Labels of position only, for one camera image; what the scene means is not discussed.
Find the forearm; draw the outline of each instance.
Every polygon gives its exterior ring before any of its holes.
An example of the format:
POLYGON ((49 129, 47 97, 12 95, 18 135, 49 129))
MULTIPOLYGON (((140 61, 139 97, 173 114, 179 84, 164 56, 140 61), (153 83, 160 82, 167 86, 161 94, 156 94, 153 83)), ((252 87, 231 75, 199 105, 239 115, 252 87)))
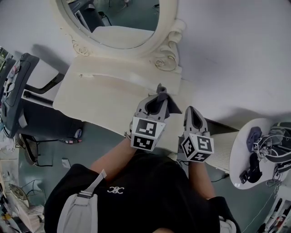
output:
POLYGON ((105 179, 112 180, 132 159, 135 152, 136 149, 130 146, 130 140, 126 138, 95 161, 90 169, 97 173, 100 173, 104 169, 107 174, 105 179))
POLYGON ((203 198, 211 199, 216 196, 204 163, 190 162, 189 181, 203 198))

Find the bag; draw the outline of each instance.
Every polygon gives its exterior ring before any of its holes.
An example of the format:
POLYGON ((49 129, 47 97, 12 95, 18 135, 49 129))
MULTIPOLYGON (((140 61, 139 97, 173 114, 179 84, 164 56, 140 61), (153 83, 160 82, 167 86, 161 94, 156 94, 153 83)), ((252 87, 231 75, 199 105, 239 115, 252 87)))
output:
POLYGON ((106 177, 104 170, 84 191, 71 195, 63 207, 57 233, 97 233, 98 232, 98 197, 94 189, 106 177))

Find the chair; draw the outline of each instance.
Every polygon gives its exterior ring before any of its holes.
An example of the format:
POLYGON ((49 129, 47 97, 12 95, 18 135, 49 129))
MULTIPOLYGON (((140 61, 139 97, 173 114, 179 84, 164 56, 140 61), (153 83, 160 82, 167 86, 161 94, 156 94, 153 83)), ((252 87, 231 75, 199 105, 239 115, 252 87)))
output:
POLYGON ((16 143, 23 149, 25 149, 25 158, 30 165, 36 165, 38 167, 52 167, 53 165, 39 165, 38 156, 40 156, 38 152, 38 145, 41 142, 55 142, 55 140, 43 140, 37 141, 33 136, 25 135, 25 134, 16 134, 15 136, 16 143))

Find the logo on shirt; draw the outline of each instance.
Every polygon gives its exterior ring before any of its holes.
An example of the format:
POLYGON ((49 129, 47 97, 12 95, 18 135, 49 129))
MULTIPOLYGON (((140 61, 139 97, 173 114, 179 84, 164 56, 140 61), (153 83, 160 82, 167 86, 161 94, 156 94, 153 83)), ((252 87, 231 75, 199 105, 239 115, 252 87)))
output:
POLYGON ((112 190, 107 190, 107 192, 123 194, 123 192, 119 192, 119 190, 124 189, 123 187, 110 187, 109 189, 111 189, 111 188, 112 188, 112 190))

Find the decorative carving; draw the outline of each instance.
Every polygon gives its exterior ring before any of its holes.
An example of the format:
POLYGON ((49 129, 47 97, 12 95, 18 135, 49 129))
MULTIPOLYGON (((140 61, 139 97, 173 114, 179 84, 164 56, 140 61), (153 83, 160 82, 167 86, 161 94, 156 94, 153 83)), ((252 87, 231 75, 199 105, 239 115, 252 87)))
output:
POLYGON ((179 67, 179 54, 177 44, 182 39, 182 31, 186 28, 186 24, 181 20, 175 20, 168 37, 153 53, 151 62, 162 71, 173 71, 181 73, 179 67))
POLYGON ((72 35, 70 36, 72 38, 73 48, 76 51, 76 53, 82 56, 90 56, 90 51, 87 49, 87 47, 79 45, 79 43, 73 39, 72 35))

